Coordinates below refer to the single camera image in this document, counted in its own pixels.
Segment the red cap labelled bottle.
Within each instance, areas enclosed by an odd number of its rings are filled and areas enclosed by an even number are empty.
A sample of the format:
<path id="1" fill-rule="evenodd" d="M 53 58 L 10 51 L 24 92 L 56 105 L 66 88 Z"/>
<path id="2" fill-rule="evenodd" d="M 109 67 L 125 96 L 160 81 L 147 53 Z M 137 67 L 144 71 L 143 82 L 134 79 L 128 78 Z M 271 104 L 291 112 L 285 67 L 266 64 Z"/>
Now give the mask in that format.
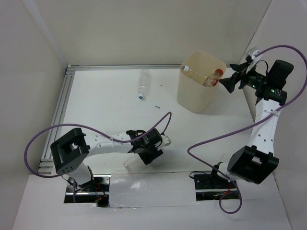
<path id="1" fill-rule="evenodd" d="M 202 85 L 209 88 L 214 87 L 222 77 L 223 73 L 224 72 L 221 69 L 217 69 L 213 74 L 207 77 Z"/>

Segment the clear bottle white cap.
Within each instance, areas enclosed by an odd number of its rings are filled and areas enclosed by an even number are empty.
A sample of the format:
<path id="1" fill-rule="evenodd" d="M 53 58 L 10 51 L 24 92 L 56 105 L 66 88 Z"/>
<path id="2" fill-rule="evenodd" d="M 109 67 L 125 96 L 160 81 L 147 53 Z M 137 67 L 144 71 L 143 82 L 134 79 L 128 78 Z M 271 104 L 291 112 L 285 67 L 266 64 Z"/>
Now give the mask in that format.
<path id="1" fill-rule="evenodd" d="M 194 80 L 195 82 L 198 82 L 199 84 L 203 84 L 204 81 L 207 80 L 208 76 L 206 74 L 204 74 L 203 72 L 195 69 L 195 68 L 191 68 L 187 65 L 183 65 L 181 67 L 182 72 L 184 73 L 185 76 L 187 76 L 188 78 Z"/>

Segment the clear bottle blue-white cap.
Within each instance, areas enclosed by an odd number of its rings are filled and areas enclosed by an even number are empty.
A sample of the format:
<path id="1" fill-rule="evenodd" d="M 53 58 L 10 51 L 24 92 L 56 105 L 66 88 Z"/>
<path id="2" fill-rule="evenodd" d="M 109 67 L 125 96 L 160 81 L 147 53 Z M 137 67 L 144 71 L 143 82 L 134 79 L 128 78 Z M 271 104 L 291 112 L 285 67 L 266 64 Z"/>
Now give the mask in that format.
<path id="1" fill-rule="evenodd" d="M 145 100 L 150 90 L 152 75 L 148 69 L 142 69 L 140 71 L 140 77 L 137 87 L 138 98 Z"/>
<path id="2" fill-rule="evenodd" d="M 123 162 L 123 165 L 127 173 L 139 173 L 145 166 L 139 155 L 128 158 Z"/>

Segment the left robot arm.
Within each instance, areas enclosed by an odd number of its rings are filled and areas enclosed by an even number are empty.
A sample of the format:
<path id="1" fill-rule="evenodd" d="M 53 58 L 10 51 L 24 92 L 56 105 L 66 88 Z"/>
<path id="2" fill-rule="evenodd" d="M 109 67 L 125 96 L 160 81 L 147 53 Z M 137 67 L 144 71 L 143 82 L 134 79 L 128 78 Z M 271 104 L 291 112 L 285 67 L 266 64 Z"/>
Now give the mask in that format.
<path id="1" fill-rule="evenodd" d="M 128 130 L 106 138 L 88 136 L 81 128 L 74 128 L 50 146 L 56 173 L 74 179 L 82 191 L 90 191 L 95 184 L 92 170 L 83 163 L 90 156 L 108 153 L 138 154 L 145 165 L 163 154 L 163 147 L 170 145 L 168 136 L 157 129 Z"/>

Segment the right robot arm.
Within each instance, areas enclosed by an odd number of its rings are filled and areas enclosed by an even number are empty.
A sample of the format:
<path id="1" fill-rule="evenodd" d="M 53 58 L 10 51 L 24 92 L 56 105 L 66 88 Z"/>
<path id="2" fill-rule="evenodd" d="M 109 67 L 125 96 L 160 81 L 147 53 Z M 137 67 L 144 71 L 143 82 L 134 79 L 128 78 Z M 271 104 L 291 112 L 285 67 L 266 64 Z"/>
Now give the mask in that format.
<path id="1" fill-rule="evenodd" d="M 293 69 L 292 64 L 276 60 L 271 69 L 262 75 L 246 62 L 235 65 L 230 78 L 220 80 L 229 93 L 234 91 L 237 83 L 240 89 L 245 86 L 255 89 L 256 117 L 248 144 L 234 153 L 228 164 L 221 164 L 220 172 L 210 175 L 211 186 L 221 187 L 226 178 L 260 184 L 277 168 L 279 159 L 274 156 L 274 136 L 281 107 L 287 99 L 283 87 Z"/>

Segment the beige plastic bin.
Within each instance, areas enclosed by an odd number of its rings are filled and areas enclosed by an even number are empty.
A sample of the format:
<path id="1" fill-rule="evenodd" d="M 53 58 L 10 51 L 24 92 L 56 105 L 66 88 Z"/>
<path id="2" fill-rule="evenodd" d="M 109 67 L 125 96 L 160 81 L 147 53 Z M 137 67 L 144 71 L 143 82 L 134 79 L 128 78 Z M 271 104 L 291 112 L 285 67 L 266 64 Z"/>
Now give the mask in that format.
<path id="1" fill-rule="evenodd" d="M 177 102 L 194 113 L 201 113 L 211 102 L 215 94 L 214 91 L 217 89 L 219 83 L 211 88 L 205 87 L 185 76 L 181 70 L 183 65 L 195 68 L 209 76 L 217 69 L 221 69 L 225 73 L 226 64 L 207 53 L 197 51 L 190 54 L 180 66 Z"/>

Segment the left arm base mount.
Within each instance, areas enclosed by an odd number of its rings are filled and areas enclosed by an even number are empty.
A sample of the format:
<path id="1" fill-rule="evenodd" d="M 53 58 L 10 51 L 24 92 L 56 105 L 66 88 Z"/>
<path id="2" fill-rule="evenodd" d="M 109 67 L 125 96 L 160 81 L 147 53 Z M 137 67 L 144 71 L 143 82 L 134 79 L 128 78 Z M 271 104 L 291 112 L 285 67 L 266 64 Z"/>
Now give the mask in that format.
<path id="1" fill-rule="evenodd" d="M 110 174 L 94 175 L 93 180 L 85 186 L 74 184 L 71 177 L 62 178 L 67 183 L 64 197 L 65 204 L 90 203 L 97 207 L 109 207 Z"/>

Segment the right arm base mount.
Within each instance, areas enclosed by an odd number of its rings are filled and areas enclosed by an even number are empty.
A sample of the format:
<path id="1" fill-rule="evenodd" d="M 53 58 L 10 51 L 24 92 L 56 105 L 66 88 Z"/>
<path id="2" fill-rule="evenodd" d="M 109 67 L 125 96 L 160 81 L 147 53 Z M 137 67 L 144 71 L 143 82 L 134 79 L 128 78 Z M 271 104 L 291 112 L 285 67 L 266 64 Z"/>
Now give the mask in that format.
<path id="1" fill-rule="evenodd" d="M 219 200 L 223 195 L 223 199 L 239 199 L 236 187 L 214 170 L 192 171 L 189 177 L 194 181 L 197 201 Z"/>

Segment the aluminium frame rail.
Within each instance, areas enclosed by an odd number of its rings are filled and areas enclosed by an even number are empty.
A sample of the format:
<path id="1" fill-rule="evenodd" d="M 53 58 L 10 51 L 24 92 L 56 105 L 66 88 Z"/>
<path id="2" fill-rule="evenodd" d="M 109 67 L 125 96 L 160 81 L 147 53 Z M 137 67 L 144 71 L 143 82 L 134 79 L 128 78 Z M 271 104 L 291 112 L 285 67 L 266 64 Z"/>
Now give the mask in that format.
<path id="1" fill-rule="evenodd" d="M 85 160 L 94 173 L 124 172 L 124 161 L 132 161 L 133 173 L 182 172 L 205 169 L 187 154 L 191 145 L 232 132 L 248 121 L 243 93 L 229 94 L 218 87 L 204 112 L 193 113 L 177 102 L 179 69 L 152 69 L 149 94 L 137 97 L 138 69 L 102 69 L 75 72 L 64 114 L 64 127 L 82 124 L 108 135 L 127 130 L 148 130 L 157 121 L 171 145 L 151 164 L 144 165 L 136 154 L 108 153 Z"/>

